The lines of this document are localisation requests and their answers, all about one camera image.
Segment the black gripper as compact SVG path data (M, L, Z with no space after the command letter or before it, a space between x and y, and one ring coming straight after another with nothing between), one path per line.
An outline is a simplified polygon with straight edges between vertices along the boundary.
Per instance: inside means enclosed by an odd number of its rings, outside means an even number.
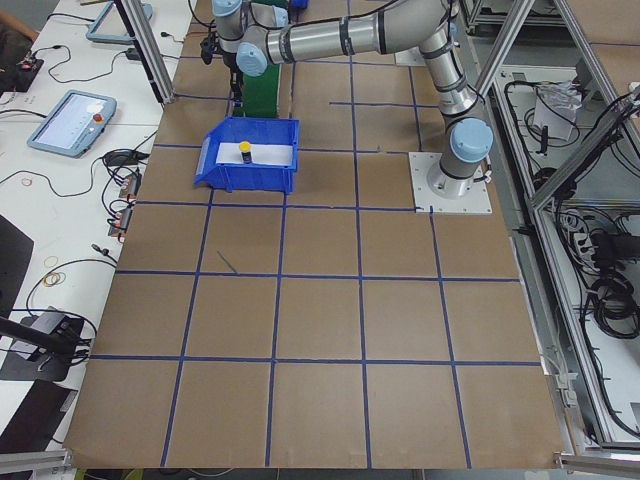
M237 64L237 55L235 53L224 52L223 53L223 62L225 66L230 71L231 81L230 81L230 89L231 89L231 99L235 102L236 108L241 108L243 106L243 73L240 70Z

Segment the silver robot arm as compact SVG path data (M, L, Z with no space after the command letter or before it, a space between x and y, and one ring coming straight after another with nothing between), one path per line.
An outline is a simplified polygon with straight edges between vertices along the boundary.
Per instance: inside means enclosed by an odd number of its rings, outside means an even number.
M454 1L216 1L222 57L246 81L276 67L305 148L436 151L424 174L447 199L467 194L493 140L454 39Z

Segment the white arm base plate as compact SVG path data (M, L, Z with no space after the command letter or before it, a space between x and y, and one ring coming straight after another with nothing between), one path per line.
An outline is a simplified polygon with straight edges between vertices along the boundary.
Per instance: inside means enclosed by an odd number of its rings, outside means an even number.
M424 67L424 58L417 47L394 54L395 64L406 67Z
M417 213L489 215L492 213L482 169L463 180L447 177L440 168L439 152L410 152L409 164Z

